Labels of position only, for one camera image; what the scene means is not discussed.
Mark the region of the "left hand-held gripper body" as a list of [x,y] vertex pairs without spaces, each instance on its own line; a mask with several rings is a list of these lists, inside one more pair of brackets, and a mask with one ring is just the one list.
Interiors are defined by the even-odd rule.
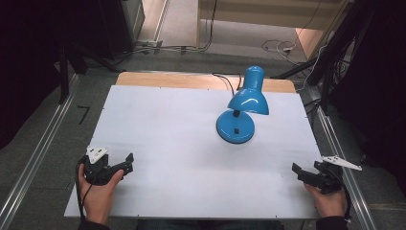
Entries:
[[93,185],[105,185],[108,183],[108,149],[88,147],[84,161],[84,173],[86,181]]

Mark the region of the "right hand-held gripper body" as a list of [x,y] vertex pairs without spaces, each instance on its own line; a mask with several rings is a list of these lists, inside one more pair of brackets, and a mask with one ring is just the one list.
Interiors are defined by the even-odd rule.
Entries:
[[357,171],[362,170],[360,165],[355,165],[337,155],[322,156],[321,159],[321,162],[314,162],[314,168],[319,171],[320,176],[323,178],[319,189],[324,195],[340,191],[344,187],[344,168]]

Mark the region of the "person's right hand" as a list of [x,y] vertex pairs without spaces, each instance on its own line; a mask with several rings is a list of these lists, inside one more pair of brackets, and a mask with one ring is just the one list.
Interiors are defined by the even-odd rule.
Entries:
[[342,191],[323,195],[313,186],[305,184],[304,187],[313,196],[315,209],[321,218],[345,214],[346,201]]

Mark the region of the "person's left hand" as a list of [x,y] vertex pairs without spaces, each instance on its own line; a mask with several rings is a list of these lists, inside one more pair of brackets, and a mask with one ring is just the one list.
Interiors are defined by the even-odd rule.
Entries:
[[122,180],[123,170],[117,171],[106,185],[89,184],[84,177],[84,165],[79,165],[80,197],[85,210],[85,219],[97,224],[108,223],[113,205],[114,193]]

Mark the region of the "white board sheet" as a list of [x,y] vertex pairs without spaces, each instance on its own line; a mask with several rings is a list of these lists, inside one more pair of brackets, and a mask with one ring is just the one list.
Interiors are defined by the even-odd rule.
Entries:
[[311,195],[292,172],[320,157],[299,95],[269,93],[268,115],[241,145],[215,129],[228,90],[110,88],[90,142],[112,165],[132,154],[118,185],[114,217],[159,219],[314,219]]

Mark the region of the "blue desk lamp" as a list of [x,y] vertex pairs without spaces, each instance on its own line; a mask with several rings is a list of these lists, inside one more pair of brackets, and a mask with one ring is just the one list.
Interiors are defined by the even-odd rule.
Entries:
[[254,136],[255,124],[248,112],[269,114],[268,103],[261,92],[263,80],[261,67],[250,66],[246,69],[242,89],[229,101],[228,110],[216,120],[216,131],[226,142],[243,144]]

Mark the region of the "grey power strip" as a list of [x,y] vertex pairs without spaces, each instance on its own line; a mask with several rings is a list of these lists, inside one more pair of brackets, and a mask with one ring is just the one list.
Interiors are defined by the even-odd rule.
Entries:
[[138,42],[135,46],[135,53],[142,53],[145,55],[159,54],[162,48],[163,41],[143,41]]

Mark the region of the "dark cabinet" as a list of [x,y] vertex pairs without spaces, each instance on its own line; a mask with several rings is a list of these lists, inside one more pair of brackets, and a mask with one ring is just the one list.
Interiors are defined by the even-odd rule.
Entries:
[[58,0],[67,58],[77,73],[85,74],[84,58],[92,58],[113,72],[108,62],[134,51],[146,16],[142,0]]

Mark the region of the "aluminium rail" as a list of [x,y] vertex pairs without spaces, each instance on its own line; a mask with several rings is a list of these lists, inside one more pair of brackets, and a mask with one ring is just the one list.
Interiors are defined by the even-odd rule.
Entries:
[[[321,105],[315,106],[315,112],[310,115],[310,118],[316,140],[319,141],[318,147],[321,154],[323,156],[338,156],[350,161],[341,146],[330,117],[325,113]],[[351,222],[358,222],[361,230],[377,230],[372,213],[361,192],[361,188],[357,184],[356,170],[344,168],[343,172],[344,183],[350,195]]]
[[80,83],[80,75],[74,74],[68,86],[70,92],[63,103],[59,104],[54,112],[46,129],[29,157],[28,162],[24,165],[22,173],[17,181],[11,187],[9,194],[6,196],[5,204],[0,211],[0,230],[8,230],[12,219],[15,216],[24,196],[38,171],[44,157],[47,154],[49,146],[52,144],[54,137],[72,103]]

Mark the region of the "light wooden furniture frame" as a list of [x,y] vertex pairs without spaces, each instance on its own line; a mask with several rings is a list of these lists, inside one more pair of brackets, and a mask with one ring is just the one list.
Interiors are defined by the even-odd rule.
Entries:
[[198,0],[197,36],[200,21],[220,21],[295,28],[307,59],[314,58],[331,31],[346,16],[353,0]]

